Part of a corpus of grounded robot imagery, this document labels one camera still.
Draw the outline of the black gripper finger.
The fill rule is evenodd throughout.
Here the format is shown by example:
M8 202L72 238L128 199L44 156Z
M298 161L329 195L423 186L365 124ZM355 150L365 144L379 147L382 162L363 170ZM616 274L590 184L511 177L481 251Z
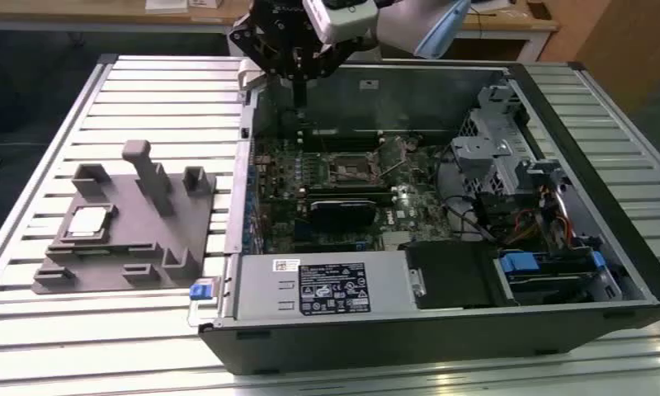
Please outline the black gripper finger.
M251 16L246 16L237 23L230 33L230 38L267 74L285 78L290 82L293 89L293 104L297 109L301 109L302 74L298 71L294 53L282 53L267 44L263 32L255 25Z
M327 78L350 56L363 47L365 39L346 40L335 45L314 44L302 49L302 107L309 104L309 84Z

